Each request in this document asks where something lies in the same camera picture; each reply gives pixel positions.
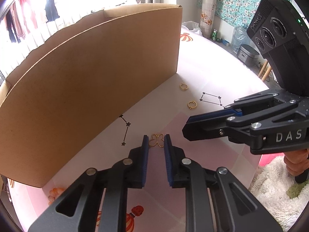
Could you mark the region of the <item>right hand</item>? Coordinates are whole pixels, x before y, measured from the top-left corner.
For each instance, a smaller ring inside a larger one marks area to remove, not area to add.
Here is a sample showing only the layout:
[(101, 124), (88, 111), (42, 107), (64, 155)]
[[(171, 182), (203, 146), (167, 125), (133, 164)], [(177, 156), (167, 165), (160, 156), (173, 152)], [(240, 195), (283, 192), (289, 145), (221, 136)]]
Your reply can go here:
[(308, 169), (308, 149), (285, 152), (284, 162), (291, 175), (302, 174)]

